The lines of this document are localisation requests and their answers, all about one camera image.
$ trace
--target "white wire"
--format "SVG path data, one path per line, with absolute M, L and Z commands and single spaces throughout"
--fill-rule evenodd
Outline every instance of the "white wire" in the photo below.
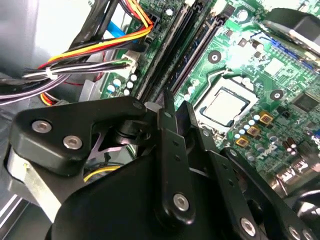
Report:
M 117 62 L 117 61 L 119 61 L 119 60 L 100 62 L 100 63 L 91 64 L 91 65 L 85 65 L 85 66 L 64 67 L 64 68 L 60 68 L 60 69 L 51 70 L 50 73 L 51 74 L 56 74 L 56 73 L 65 72 L 65 71 L 72 71 L 72 70 L 79 70 L 79 69 L 90 69 L 90 68 L 100 67 L 100 66 L 103 66 L 103 65 L 114 63 L 114 62 Z M 46 74 L 46 73 L 45 72 L 35 72 L 35 73 L 29 73 L 29 74 L 23 75 L 22 77 L 27 79 L 27 78 L 31 78 L 31 77 L 41 76 L 41 75 L 44 75 L 44 74 Z

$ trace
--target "yellow wire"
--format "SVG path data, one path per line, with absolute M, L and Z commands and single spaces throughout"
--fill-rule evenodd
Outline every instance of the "yellow wire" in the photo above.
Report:
M 140 17 L 140 19 L 143 22 L 143 25 L 146 27 L 146 29 L 142 30 L 140 33 L 139 33 L 139 31 L 138 32 L 134 32 L 134 33 L 125 35 L 123 37 L 115 38 L 115 39 L 110 40 L 110 41 L 100 42 L 100 43 L 97 43 L 97 44 L 92 45 L 92 46 L 87 46 L 87 47 L 84 47 L 84 48 L 81 48 L 81 49 L 78 49 L 78 50 L 74 50 L 74 51 L 70 51 L 70 52 L 59 54 L 57 56 L 53 56 L 48 60 L 48 62 L 52 62 L 52 61 L 54 61 L 56 59 L 60 59 L 60 58 L 69 57 L 71 55 L 76 55 L 76 54 L 81 54 L 81 53 L 84 53 L 84 52 L 89 52 L 89 51 L 91 51 L 91 50 L 93 50 L 95 48 L 100 48 L 100 47 L 104 47 L 104 46 L 111 45 L 111 44 L 118 44 L 118 43 L 122 43 L 122 42 L 126 42 L 126 41 L 135 40 L 135 39 L 142 38 L 145 35 L 149 34 L 151 32 L 153 26 L 152 25 L 150 25 L 150 26 L 148 25 L 148 23 L 146 21 L 146 18 L 141 13 L 141 12 L 143 12 L 142 8 L 138 4 L 134 4 L 132 0 L 128 0 L 128 2 L 131 5 L 132 9 L 138 14 L 138 16 Z
M 141 19 L 143 25 L 147 28 L 148 27 L 148 23 L 145 19 L 145 17 L 141 14 L 141 12 L 138 10 L 137 6 L 131 1 L 128 0 L 129 4 L 131 5 L 132 9 L 136 12 L 136 14 L 138 14 L 139 18 Z
M 98 43 L 98 44 L 95 44 L 95 45 L 92 45 L 92 46 L 87 46 L 87 47 L 84 47 L 84 48 L 81 48 L 81 49 L 78 49 L 78 50 L 62 53 L 60 55 L 51 57 L 48 60 L 48 62 L 52 62 L 52 61 L 54 61 L 56 59 L 59 59 L 59 58 L 69 57 L 69 56 L 74 55 L 74 54 L 81 54 L 81 53 L 84 53 L 84 52 L 88 52 L 88 51 L 93 50 L 95 48 L 100 48 L 100 47 L 103 47 L 103 46 L 106 46 L 106 45 L 118 44 L 118 43 L 122 43 L 122 42 L 126 42 L 126 41 L 135 40 L 135 39 L 141 38 L 141 37 L 149 34 L 150 32 L 151 32 L 151 29 L 147 29 L 147 31 L 143 31 L 143 33 L 141 33 L 139 35 L 133 35 L 133 36 L 123 37 L 123 38 L 116 38 L 114 40 L 101 42 L 101 43 Z
M 84 180 L 84 182 L 87 182 L 92 176 L 94 176 L 96 174 L 100 174 L 100 173 L 104 173 L 104 172 L 112 172 L 114 170 L 117 170 L 118 168 L 120 168 L 120 167 L 119 166 L 106 166 L 106 167 L 99 168 L 98 170 L 95 170 L 94 172 L 90 173 L 83 180 Z
M 42 102 L 43 102 L 45 105 L 47 105 L 47 106 L 52 106 L 50 103 L 48 103 L 48 102 L 45 100 L 45 98 L 44 98 L 44 96 L 43 96 L 42 94 L 40 94 L 40 98 L 41 98 Z

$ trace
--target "metal screw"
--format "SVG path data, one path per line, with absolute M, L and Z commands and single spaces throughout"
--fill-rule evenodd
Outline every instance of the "metal screw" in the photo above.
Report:
M 35 132 L 40 134 L 46 134 L 52 129 L 51 124 L 43 120 L 34 121 L 31 126 Z
M 210 136 L 210 134 L 209 134 L 209 132 L 208 132 L 207 130 L 203 130 L 203 134 L 204 134 L 206 137 L 209 137 L 209 136 Z
M 143 108 L 143 105 L 138 101 L 134 101 L 133 102 L 133 106 L 135 106 L 137 109 L 142 109 Z
M 302 234 L 306 238 L 306 240 L 314 240 L 314 238 L 310 235 L 310 233 L 307 230 L 303 230 Z
M 300 240 L 300 234 L 297 232 L 297 230 L 294 229 L 294 227 L 289 226 L 289 232 L 296 240 Z
M 66 136 L 63 139 L 63 145 L 67 149 L 78 150 L 82 147 L 82 141 L 77 136 Z
M 213 60 L 213 61 L 218 60 L 218 56 L 217 56 L 217 55 L 213 55 L 213 56 L 212 56 L 212 60 Z
M 185 212 L 189 209 L 188 199 L 180 193 L 177 193 L 173 196 L 173 203 L 182 212 Z
M 243 228 L 243 230 L 251 237 L 256 235 L 256 229 L 254 227 L 254 225 L 245 217 L 241 218 L 240 220 L 241 222 L 241 226 Z
M 236 151 L 235 150 L 233 150 L 233 149 L 230 149 L 230 153 L 233 155 L 233 156 L 237 156 L 237 153 L 236 153 Z
M 166 115 L 168 118 L 172 118 L 171 114 L 166 111 L 164 112 L 164 115 Z

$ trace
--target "screw hole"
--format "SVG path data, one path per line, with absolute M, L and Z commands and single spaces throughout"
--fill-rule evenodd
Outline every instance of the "screw hole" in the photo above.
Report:
M 233 182 L 231 179 L 229 179 L 229 185 L 230 185 L 231 187 L 234 186 L 234 182 Z

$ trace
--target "black ram slot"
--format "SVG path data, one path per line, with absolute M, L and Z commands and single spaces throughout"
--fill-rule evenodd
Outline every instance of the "black ram slot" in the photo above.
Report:
M 227 5 L 221 14 L 214 17 L 211 14 L 207 16 L 191 44 L 186 49 L 185 54 L 180 57 L 180 60 L 171 72 L 165 85 L 166 89 L 171 89 L 173 94 L 178 92 L 218 29 L 226 23 L 234 10 L 233 6 Z

